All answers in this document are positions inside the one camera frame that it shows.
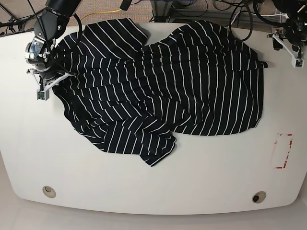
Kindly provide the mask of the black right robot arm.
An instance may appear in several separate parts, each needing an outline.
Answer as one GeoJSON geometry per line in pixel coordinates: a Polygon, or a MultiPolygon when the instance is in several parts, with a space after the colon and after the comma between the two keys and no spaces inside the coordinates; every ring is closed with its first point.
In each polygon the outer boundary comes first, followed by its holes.
{"type": "Polygon", "coordinates": [[[80,3],[80,0],[48,0],[42,15],[36,19],[35,36],[26,47],[25,59],[34,66],[34,74],[39,75],[41,85],[60,74],[71,74],[64,67],[63,59],[77,48],[83,34],[81,20],[75,14],[80,3]],[[79,31],[73,44],[64,50],[56,45],[56,40],[66,31],[71,17],[76,19],[79,31]]]}

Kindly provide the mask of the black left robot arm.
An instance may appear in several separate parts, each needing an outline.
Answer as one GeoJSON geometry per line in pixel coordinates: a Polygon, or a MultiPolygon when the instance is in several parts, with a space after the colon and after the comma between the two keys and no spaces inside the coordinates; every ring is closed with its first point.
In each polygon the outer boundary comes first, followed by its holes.
{"type": "Polygon", "coordinates": [[[284,36],[294,46],[307,44],[307,1],[273,0],[276,9],[287,14],[284,36]]]}

